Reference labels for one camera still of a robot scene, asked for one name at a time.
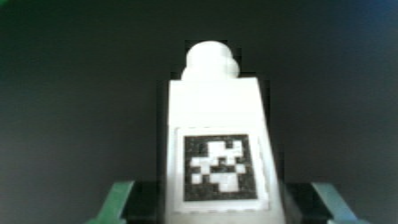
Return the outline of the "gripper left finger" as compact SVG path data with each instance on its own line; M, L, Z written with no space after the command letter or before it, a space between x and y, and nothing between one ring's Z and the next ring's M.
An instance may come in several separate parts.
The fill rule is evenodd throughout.
M116 182L94 218L84 224L162 224L158 184Z

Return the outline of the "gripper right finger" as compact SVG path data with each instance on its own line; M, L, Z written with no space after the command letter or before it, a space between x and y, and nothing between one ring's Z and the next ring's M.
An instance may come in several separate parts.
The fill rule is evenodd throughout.
M283 197L288 224L371 224L357 217L331 183L288 183Z

